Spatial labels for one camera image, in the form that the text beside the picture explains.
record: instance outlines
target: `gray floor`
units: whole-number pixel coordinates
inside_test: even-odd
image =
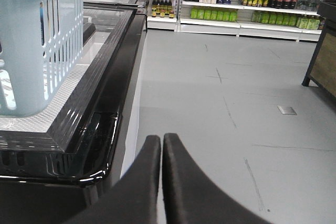
[[[139,139],[176,132],[222,190],[276,224],[336,223],[336,108],[301,86],[314,48],[150,30]]]

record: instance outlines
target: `scuff mark on floor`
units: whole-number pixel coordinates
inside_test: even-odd
[[[263,211],[265,209],[265,205],[264,205],[263,199],[261,197],[261,194],[260,194],[260,191],[259,191],[256,179],[254,178],[252,169],[251,169],[250,165],[248,164],[247,158],[244,157],[244,161],[245,161],[246,167],[248,169],[248,172],[251,175],[251,178],[252,178],[252,181],[253,181],[253,184],[254,184],[254,188],[255,188],[257,196],[258,196],[259,211]]]

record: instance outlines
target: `floor drain cover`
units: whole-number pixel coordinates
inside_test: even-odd
[[[295,110],[292,107],[280,106],[278,105],[278,109],[283,115],[297,115]]]

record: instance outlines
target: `light blue basket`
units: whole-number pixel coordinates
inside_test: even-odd
[[[0,0],[0,115],[53,99],[82,54],[83,0]]]

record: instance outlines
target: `product display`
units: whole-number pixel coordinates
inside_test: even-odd
[[[321,23],[324,23],[324,19],[317,16],[260,12],[256,10],[252,14],[251,22],[269,25],[296,26],[300,29],[318,30],[320,29]]]
[[[204,20],[216,20],[216,21],[228,21],[237,22],[237,10],[222,8],[197,8],[191,9],[190,18],[192,19],[204,19]]]

